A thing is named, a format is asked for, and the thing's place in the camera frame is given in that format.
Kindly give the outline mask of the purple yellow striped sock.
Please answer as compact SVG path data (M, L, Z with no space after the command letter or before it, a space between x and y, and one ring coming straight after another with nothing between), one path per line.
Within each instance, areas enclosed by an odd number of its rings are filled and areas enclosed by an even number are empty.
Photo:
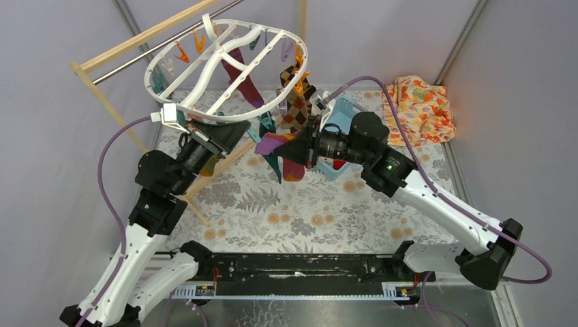
M305 176L305 166L288 159L287 155L281 153L281 148L296 137L292 134L277 134L265 132L260 137L260 142L256 145L254 152L263 156L265 161L272 168L279 184L282 181L299 182Z

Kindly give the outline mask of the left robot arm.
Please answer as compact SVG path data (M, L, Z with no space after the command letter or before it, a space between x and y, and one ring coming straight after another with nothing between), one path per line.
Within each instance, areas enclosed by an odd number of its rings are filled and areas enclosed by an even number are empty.
M128 222L120 225L119 248L87 297L64 308L60 320L66 326L140 326L171 291L213 272L212 252L190 241L168 265L138 282L187 208L180 197L210 159L229 154L251 126L249 121L191 124L189 140L176 157L154 150L140 158L135 181L142 189Z

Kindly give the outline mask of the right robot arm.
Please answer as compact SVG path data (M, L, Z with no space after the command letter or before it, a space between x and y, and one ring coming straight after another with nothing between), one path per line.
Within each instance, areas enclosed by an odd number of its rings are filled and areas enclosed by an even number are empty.
M450 232L456 243L424 245L405 241L393 255L391 272L407 281L416 273L460 274L473 285L495 290L516 251L523 230L514 219L489 217L436 186L416 162L387 144L389 129L372 112L354 115L349 132L308 118L305 129L273 154L306 168L320 159L359 164L361 178L373 190L417 209Z

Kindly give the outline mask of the teal clothespin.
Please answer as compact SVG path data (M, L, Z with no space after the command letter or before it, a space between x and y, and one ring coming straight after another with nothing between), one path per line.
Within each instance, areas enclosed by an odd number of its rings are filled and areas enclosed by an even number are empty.
M258 116L260 122L259 135L263 136L266 133L275 133L277 131L275 121L270 112L265 112Z

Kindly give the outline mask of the white plastic clip hanger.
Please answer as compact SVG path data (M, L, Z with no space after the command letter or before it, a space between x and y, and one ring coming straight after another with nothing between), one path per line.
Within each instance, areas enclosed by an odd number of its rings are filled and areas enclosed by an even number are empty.
M196 35L199 30L203 30L205 34L195 40L200 45L198 57L190 61L180 74L175 74L172 61L167 56L174 47L180 46L184 36L179 36L165 45L148 65L144 74L144 85L155 101L168 103L170 94L194 72L199 73L196 84L183 100L175 104L175 107L212 121L237 122L252 119L280 105L290 92L303 93L303 80L309 73L306 70L309 54L305 41L298 35L253 22L233 19L211 20L209 14L203 14L200 23L184 34ZM281 60L286 62L293 58L296 64L296 71L286 79L286 84L280 89L279 94L268 102L259 101L256 108L249 112L218 116L217 110L235 91L240 91L243 86L254 88L250 84L250 74L273 53L277 44L282 44ZM205 111L195 109L194 105L204 95L219 67L227 71L228 88Z

